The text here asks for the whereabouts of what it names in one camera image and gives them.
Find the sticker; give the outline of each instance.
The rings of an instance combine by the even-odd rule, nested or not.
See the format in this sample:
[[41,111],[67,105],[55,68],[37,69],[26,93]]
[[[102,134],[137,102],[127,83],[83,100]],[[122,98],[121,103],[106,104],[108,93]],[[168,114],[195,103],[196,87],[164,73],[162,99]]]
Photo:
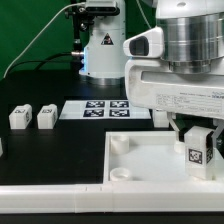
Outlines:
[[222,113],[222,98],[217,95],[197,94],[180,92],[176,95],[157,94],[156,103],[165,108],[175,108],[177,110],[203,112],[203,113]]
[[50,114],[52,112],[52,110],[51,109],[48,109],[48,110],[43,110],[42,111],[42,113],[43,114]]
[[23,114],[25,112],[25,110],[16,110],[15,113],[16,114]]
[[110,101],[111,108],[127,108],[129,107],[128,101]]
[[85,110],[83,117],[103,117],[104,110]]
[[105,101],[88,101],[86,103],[86,108],[98,108],[105,107]]
[[212,158],[213,158],[213,149],[212,148],[209,148],[207,150],[207,163],[209,163]]
[[150,119],[149,109],[134,107],[127,100],[66,101],[59,119]]
[[104,37],[101,45],[114,45],[113,41],[111,40],[110,35],[107,33],[106,36]]
[[193,163],[202,164],[202,152],[189,149],[189,161]]
[[110,110],[110,117],[130,117],[129,110]]

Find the white cable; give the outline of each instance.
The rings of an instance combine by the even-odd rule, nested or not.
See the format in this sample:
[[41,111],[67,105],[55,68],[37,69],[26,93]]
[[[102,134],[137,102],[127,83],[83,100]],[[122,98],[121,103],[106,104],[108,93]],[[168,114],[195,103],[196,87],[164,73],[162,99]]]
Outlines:
[[65,6],[63,9],[61,9],[51,20],[50,22],[48,22],[48,24],[37,34],[37,36],[29,43],[29,45],[22,51],[22,53],[16,57],[12,63],[8,66],[8,68],[6,69],[5,73],[4,73],[4,78],[6,77],[9,69],[14,65],[14,63],[16,61],[18,61],[25,53],[26,51],[32,46],[32,44],[40,37],[40,35],[51,25],[52,22],[54,22],[54,20],[65,10],[68,9],[70,7],[73,6],[77,6],[77,5],[84,5],[85,3],[76,3],[76,4],[71,4],[71,5],[67,5]]
[[149,22],[148,22],[148,20],[147,20],[147,18],[146,18],[146,16],[145,16],[145,13],[144,13],[144,11],[143,11],[143,9],[142,9],[142,6],[141,6],[139,0],[136,0],[136,2],[137,2],[137,4],[138,4],[139,10],[140,10],[140,12],[141,12],[141,14],[142,14],[142,17],[143,17],[143,19],[145,20],[145,23],[147,24],[147,26],[149,27],[149,29],[152,29],[152,27],[149,25]]

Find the white cube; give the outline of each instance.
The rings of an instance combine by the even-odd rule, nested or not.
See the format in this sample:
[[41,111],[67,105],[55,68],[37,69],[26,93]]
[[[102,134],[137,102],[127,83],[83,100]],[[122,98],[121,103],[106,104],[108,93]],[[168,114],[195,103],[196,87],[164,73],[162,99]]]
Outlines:
[[29,104],[17,106],[9,115],[11,129],[26,129],[32,120],[32,107]]
[[211,139],[212,129],[193,127],[185,135],[186,145],[186,172],[204,180],[212,180],[214,175],[214,150],[208,144],[208,137]]
[[168,128],[169,120],[167,118],[167,112],[164,110],[153,110],[152,118],[155,128]]
[[58,109],[54,104],[43,106],[37,115],[39,129],[53,129],[58,119]]

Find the small white block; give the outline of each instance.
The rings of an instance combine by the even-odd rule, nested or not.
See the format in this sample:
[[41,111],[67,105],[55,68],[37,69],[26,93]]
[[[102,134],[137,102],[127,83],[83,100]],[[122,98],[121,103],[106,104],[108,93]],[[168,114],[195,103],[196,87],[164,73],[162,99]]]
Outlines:
[[3,149],[2,149],[2,140],[0,138],[0,157],[2,156],[3,154]]
[[126,135],[111,137],[111,151],[114,154],[126,154],[129,152],[129,137]]
[[169,120],[167,118],[167,112],[163,110],[152,111],[153,123],[155,128],[168,128]]
[[26,129],[32,120],[32,107],[29,104],[17,106],[9,115],[11,129]]
[[53,129],[58,119],[58,109],[54,104],[43,106],[40,113],[37,115],[39,129]]
[[186,172],[204,180],[212,180],[214,176],[214,150],[207,147],[207,136],[212,129],[193,127],[185,135]]

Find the black tabletop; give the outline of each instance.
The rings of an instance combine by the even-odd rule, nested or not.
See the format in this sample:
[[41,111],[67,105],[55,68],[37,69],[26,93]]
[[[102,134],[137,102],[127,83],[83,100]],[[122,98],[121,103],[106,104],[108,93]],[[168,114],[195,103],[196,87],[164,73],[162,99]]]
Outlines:
[[[53,130],[39,130],[37,114],[66,100],[125,100],[125,87],[100,87],[80,81],[70,71],[19,71],[0,81],[0,136],[8,148],[0,158],[0,185],[94,184],[103,181],[107,131],[153,130],[150,119],[58,120]],[[11,130],[9,114],[30,104],[26,130]],[[0,223],[217,223],[223,213],[109,213],[1,215]]]

